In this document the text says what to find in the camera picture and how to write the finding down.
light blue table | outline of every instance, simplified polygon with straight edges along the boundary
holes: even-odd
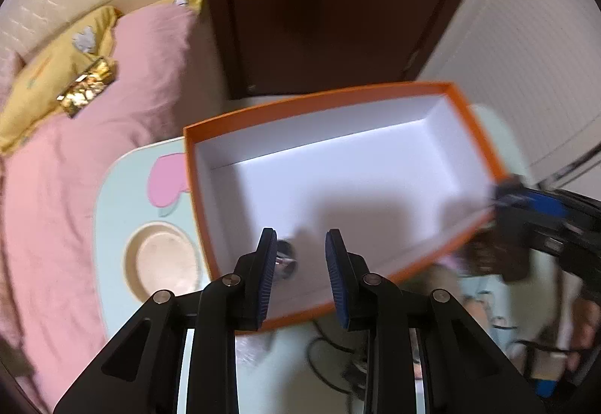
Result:
[[[491,110],[473,106],[492,142],[498,148],[509,171],[528,175],[527,165],[515,138],[507,125]],[[129,319],[140,303],[127,288],[123,278],[123,252],[131,234],[144,223],[163,220],[183,231],[197,250],[200,243],[192,213],[189,194],[181,195],[177,207],[166,217],[160,217],[146,197],[146,181],[149,171],[160,156],[184,151],[183,138],[163,141],[138,148],[117,160],[107,173],[101,187],[95,210],[95,248],[98,292],[104,323],[109,337]],[[509,324],[520,329],[504,332],[498,344],[505,347],[516,335],[531,338],[545,322],[552,309],[554,298],[553,269],[551,257],[537,254],[534,273],[528,281],[507,287],[498,278],[464,279],[462,288],[476,295],[485,288],[495,293],[495,315],[507,318]],[[201,266],[199,288],[208,283],[208,275]],[[184,364],[180,382],[178,413],[184,412],[189,366],[190,333],[184,351]],[[344,395],[321,383],[305,362],[305,347],[316,333],[310,323],[281,329],[277,332],[270,353],[256,367],[242,365],[237,369],[238,396],[241,414],[332,414],[345,412]],[[325,371],[338,379],[346,357],[336,352],[326,352]],[[423,411],[423,396],[418,396]],[[355,404],[356,412],[362,406]]]

pink heart shape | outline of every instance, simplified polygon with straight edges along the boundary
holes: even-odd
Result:
[[[146,189],[148,200],[154,207],[168,207],[178,200],[181,192],[188,192],[186,154],[172,153],[159,157],[150,169]]]

gold gift box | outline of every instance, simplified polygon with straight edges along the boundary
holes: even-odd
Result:
[[[113,68],[107,59],[101,56],[56,97],[56,100],[67,115],[73,118],[114,80]]]

white wall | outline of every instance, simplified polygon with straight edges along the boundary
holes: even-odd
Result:
[[[597,165],[581,177],[576,178],[576,180],[567,184],[564,189],[601,201],[601,165]]]
[[[420,78],[494,109],[540,180],[601,139],[600,60],[594,0],[464,0]]]

orange box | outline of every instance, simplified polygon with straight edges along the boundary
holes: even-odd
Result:
[[[341,229],[370,270],[402,281],[490,219],[503,166],[453,83],[404,82],[302,95],[184,129],[192,204],[211,279],[264,227],[293,246],[263,327],[334,309],[325,233]]]

